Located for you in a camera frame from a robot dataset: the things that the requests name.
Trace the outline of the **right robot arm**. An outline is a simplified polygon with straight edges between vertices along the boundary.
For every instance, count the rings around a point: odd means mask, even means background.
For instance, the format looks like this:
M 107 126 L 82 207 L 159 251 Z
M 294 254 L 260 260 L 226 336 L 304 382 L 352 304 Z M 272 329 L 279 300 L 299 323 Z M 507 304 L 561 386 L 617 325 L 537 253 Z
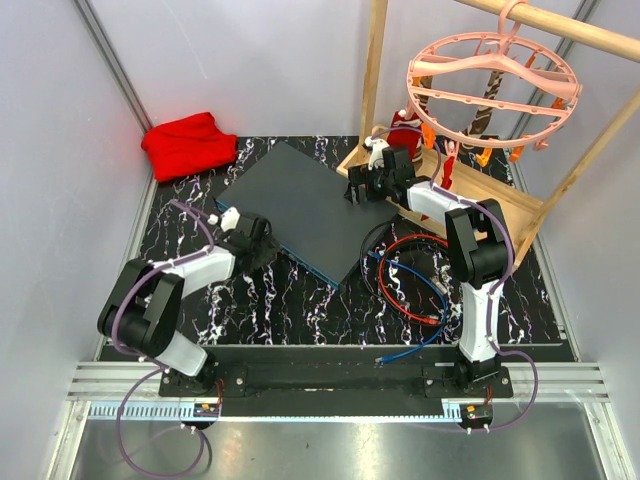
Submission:
M 463 327 L 453 367 L 457 390 L 476 396 L 498 377 L 501 351 L 495 336 L 503 285 L 512 273 L 514 247 L 501 206 L 476 201 L 418 175 L 405 147 L 376 142 L 370 160 L 347 168 L 345 198 L 353 203 L 391 200 L 445 226 L 453 277 L 461 284 Z

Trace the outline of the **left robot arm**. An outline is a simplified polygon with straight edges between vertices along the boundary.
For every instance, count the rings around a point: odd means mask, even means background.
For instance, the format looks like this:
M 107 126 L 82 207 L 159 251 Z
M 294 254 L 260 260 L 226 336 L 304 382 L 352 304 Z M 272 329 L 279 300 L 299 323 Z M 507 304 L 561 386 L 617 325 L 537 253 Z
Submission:
M 210 285 L 249 274 L 278 252 L 268 219 L 235 208 L 212 216 L 221 228 L 215 239 L 183 257 L 163 262 L 128 261 L 98 317 L 97 329 L 122 353 L 145 357 L 196 396 L 220 384 L 215 356 L 178 331 L 183 299 Z

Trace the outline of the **red sock left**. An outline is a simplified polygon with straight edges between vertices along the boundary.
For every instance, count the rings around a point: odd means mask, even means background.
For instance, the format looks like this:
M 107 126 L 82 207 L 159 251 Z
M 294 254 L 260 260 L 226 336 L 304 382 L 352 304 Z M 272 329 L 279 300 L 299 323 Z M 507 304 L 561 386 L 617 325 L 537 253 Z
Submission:
M 390 124 L 392 131 L 387 136 L 388 144 L 406 147 L 412 160 L 417 161 L 423 145 L 421 125 L 422 120 L 415 112 L 406 109 L 396 111 Z

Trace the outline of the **red sock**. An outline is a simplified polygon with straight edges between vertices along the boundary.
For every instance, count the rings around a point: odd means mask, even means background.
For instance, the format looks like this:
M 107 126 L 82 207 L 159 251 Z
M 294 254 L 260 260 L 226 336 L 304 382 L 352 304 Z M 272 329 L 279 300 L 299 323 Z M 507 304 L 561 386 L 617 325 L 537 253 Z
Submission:
M 415 112 L 406 109 L 396 111 L 390 124 L 392 131 L 387 136 L 388 144 L 406 147 L 412 160 L 417 161 L 423 145 L 421 125 L 422 120 Z
M 444 147 L 440 147 L 437 142 L 433 145 L 433 150 L 437 153 L 437 165 L 435 172 L 428 181 L 426 211 L 421 214 L 422 221 L 431 218 L 432 214 L 434 214 L 434 218 L 439 223 L 443 223 L 445 213 L 460 206 L 456 195 L 449 191 L 456 158 L 456 150 L 451 149 L 450 145 L 450 142 L 445 142 Z

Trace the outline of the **red sock right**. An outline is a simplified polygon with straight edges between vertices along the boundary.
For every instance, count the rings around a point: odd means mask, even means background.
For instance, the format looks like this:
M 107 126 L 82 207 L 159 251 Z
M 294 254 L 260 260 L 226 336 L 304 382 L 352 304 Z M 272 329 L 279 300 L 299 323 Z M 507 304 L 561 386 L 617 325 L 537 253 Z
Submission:
M 422 221 L 431 218 L 432 214 L 434 214 L 434 218 L 439 223 L 443 223 L 445 213 L 460 206 L 456 195 L 449 191 L 456 158 L 456 150 L 451 149 L 450 145 L 450 142 L 445 142 L 444 147 L 440 147 L 437 142 L 433 145 L 433 150 L 437 153 L 437 165 L 435 172 L 428 181 L 426 211 L 421 214 Z

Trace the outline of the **brown striped sock front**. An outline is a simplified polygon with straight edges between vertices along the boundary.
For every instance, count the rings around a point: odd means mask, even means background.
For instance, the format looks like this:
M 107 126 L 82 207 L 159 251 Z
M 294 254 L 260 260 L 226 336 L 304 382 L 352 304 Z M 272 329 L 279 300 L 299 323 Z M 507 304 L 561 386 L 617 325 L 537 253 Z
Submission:
M 433 84 L 432 76 L 412 76 L 411 77 L 411 85 L 414 87 L 431 89 L 432 84 Z M 419 94 L 415 96 L 415 99 L 419 103 L 420 110 L 423 111 L 425 115 L 429 115 L 428 102 L 430 97 L 427 95 Z M 424 119 L 418 114 L 418 110 L 414 105 L 411 106 L 410 113 L 411 113 L 411 116 L 410 116 L 411 121 L 420 119 L 422 122 L 424 122 Z

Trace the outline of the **brown striped sock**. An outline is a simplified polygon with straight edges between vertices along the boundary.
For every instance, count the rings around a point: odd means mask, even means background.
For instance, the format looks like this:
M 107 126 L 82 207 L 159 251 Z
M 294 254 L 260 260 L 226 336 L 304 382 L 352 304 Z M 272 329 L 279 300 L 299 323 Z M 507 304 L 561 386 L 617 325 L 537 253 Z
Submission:
M 432 76 L 412 76 L 411 77 L 411 85 L 414 87 L 431 89 L 432 84 L 433 84 Z M 420 110 L 423 111 L 425 115 L 429 115 L 428 102 L 430 97 L 427 95 L 419 94 L 415 96 L 415 99 L 419 103 Z M 411 113 L 411 116 L 410 116 L 411 121 L 420 119 L 422 122 L 424 122 L 424 119 L 418 114 L 418 110 L 414 105 L 411 106 L 410 113 Z
M 483 98 L 485 100 L 495 100 L 502 84 L 504 73 L 492 71 L 489 77 Z M 463 133 L 470 137 L 479 138 L 487 129 L 493 113 L 490 106 L 479 106 L 471 123 L 463 130 Z

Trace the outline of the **red folded cloth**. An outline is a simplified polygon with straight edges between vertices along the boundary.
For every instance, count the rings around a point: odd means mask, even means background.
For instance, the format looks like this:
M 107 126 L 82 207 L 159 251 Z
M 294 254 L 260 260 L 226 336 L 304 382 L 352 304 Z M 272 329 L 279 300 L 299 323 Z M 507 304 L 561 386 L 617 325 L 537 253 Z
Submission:
M 201 112 L 153 127 L 141 148 L 155 180 L 163 183 L 233 163 L 237 136 L 222 132 L 210 112 Z

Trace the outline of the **brown striped sock back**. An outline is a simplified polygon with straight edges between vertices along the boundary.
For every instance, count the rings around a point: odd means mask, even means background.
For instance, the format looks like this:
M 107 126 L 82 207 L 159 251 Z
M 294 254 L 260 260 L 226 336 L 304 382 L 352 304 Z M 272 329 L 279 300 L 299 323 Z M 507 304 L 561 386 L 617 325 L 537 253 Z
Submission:
M 492 71 L 489 77 L 483 98 L 485 100 L 495 100 L 502 84 L 504 73 Z M 479 106 L 471 123 L 463 130 L 463 133 L 470 137 L 479 138 L 487 129 L 493 113 L 490 106 Z

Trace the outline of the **pink round clip hanger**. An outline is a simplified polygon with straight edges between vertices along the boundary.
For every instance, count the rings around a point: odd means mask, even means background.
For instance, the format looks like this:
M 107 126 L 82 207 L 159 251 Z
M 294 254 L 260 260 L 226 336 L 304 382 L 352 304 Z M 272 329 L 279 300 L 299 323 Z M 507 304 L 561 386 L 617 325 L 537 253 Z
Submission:
M 513 161 L 518 160 L 527 147 L 535 151 L 547 148 L 550 137 L 573 114 L 582 93 L 582 85 L 563 58 L 549 48 L 521 37 L 519 21 L 515 21 L 512 27 L 507 26 L 508 15 L 521 4 L 520 1 L 505 4 L 494 32 L 461 33 L 426 46 L 409 62 L 406 78 L 408 108 L 431 130 L 484 151 L 509 149 Z M 480 70 L 490 73 L 487 90 L 481 96 L 436 89 L 423 82 L 425 78 L 433 80 Z M 507 76 L 551 96 L 553 102 L 549 106 L 540 106 L 499 99 L 498 82 Z M 484 139 L 472 128 L 454 131 L 446 127 L 423 106 L 430 99 L 471 106 L 487 117 L 496 112 L 509 112 L 546 117 L 549 122 L 534 134 L 522 134 L 508 140 Z

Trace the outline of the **dark blue network switch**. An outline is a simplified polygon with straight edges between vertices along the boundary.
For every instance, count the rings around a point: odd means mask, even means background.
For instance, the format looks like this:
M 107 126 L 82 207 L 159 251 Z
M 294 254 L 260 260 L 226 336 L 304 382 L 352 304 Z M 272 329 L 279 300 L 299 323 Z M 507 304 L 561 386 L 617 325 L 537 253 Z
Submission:
M 278 142 L 216 202 L 222 210 L 267 218 L 284 251 L 340 289 L 357 266 L 366 234 L 397 213 L 387 201 L 352 204 L 343 198 L 346 189 L 344 177 Z

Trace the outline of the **wooden drying rack frame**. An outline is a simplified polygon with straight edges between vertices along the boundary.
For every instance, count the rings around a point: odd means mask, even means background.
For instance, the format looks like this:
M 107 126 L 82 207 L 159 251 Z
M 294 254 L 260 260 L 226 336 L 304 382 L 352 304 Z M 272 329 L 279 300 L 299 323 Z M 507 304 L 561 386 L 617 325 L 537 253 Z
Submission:
M 557 132 L 574 112 L 582 91 L 575 73 L 558 54 L 536 42 L 519 37 L 518 31 L 523 25 L 619 58 L 630 61 L 639 59 L 638 40 L 538 9 L 526 1 L 474 1 L 471 5 L 476 9 L 497 15 L 499 18 L 497 30 L 460 33 L 426 46 L 410 62 L 406 78 L 408 114 L 417 115 L 421 119 L 422 131 L 441 134 L 452 140 L 456 147 L 470 145 L 480 147 L 484 151 L 508 149 L 512 157 L 518 157 L 526 147 L 542 150 L 546 148 L 551 135 Z M 426 88 L 421 83 L 424 77 L 434 78 L 437 75 L 469 69 L 514 75 L 538 90 L 562 99 L 563 105 L 562 107 L 541 107 L 494 98 L 480 98 Z M 441 125 L 435 117 L 423 109 L 421 100 L 424 97 L 454 101 L 491 111 L 544 115 L 551 117 L 552 121 L 545 129 L 534 135 L 515 140 L 482 140 L 454 132 Z M 452 191 L 455 194 L 471 197 L 484 194 L 500 203 L 505 214 L 506 226 L 515 241 L 515 261 L 520 263 L 552 209 L 638 108 L 639 97 L 633 95 L 545 201 L 501 183 L 467 165 L 452 171 L 450 175 L 453 182 Z

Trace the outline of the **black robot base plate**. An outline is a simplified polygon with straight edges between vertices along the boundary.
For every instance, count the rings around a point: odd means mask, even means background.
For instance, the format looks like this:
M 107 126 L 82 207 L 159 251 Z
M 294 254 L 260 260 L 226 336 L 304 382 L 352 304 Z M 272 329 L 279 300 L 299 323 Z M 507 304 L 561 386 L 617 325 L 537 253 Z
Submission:
M 386 365 L 380 350 L 223 347 L 198 381 L 170 371 L 159 395 L 195 403 L 196 419 L 221 403 L 228 421 L 458 423 L 470 406 L 530 401 L 571 402 L 588 396 L 588 370 L 544 360 L 531 367 L 514 357 L 488 378 L 465 382 L 451 347 L 427 347 Z

